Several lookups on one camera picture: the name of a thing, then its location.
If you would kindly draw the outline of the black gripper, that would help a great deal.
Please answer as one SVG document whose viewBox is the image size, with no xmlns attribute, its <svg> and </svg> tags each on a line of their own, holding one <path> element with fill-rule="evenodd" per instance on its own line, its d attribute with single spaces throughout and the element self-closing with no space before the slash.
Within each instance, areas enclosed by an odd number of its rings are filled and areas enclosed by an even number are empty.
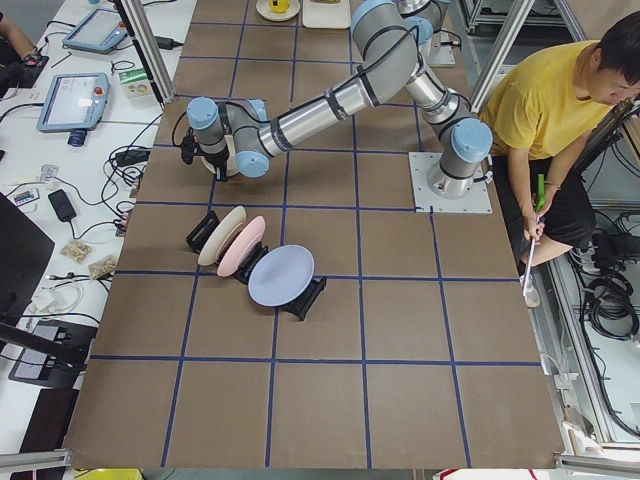
<svg viewBox="0 0 640 480">
<path fill-rule="evenodd" d="M 203 156 L 208 157 L 210 162 L 214 163 L 216 166 L 224 167 L 224 165 L 226 163 L 226 160 L 231 155 L 232 154 L 228 150 L 223 150 L 223 151 L 218 152 L 216 154 L 205 153 Z"/>
</svg>

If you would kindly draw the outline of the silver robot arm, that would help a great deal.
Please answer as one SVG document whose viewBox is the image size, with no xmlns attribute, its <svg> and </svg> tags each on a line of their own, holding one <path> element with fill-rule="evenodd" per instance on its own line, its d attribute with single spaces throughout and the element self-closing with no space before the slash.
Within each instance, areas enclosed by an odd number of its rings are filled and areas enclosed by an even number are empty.
<svg viewBox="0 0 640 480">
<path fill-rule="evenodd" d="M 402 0 L 397 2 L 397 8 L 405 23 L 418 27 L 419 43 L 429 39 L 439 46 L 441 30 L 446 13 L 450 5 L 449 0 Z"/>
<path fill-rule="evenodd" d="M 261 100 L 191 100 L 189 130 L 180 145 L 183 161 L 201 157 L 219 181 L 236 173 L 261 177 L 271 158 L 405 89 L 443 148 L 427 175 L 428 186 L 443 198 L 463 197 L 493 137 L 472 115 L 469 101 L 444 86 L 427 63 L 446 9 L 444 1 L 363 2 L 350 26 L 362 64 L 341 83 L 277 117 L 267 117 Z"/>
</svg>

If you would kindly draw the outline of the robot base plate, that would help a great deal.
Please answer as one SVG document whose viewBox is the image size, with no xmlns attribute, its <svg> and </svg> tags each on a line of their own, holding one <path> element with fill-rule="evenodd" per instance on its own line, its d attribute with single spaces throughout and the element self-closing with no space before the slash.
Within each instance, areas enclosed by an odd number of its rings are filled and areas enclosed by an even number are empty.
<svg viewBox="0 0 640 480">
<path fill-rule="evenodd" d="M 443 31 L 433 35 L 429 43 L 427 63 L 432 67 L 453 67 L 455 58 L 453 47 L 448 45 L 450 35 Z"/>
<path fill-rule="evenodd" d="M 453 179 L 440 169 L 441 153 L 409 152 L 408 157 L 416 212 L 465 215 L 493 213 L 481 163 L 476 165 L 472 177 Z"/>
</svg>

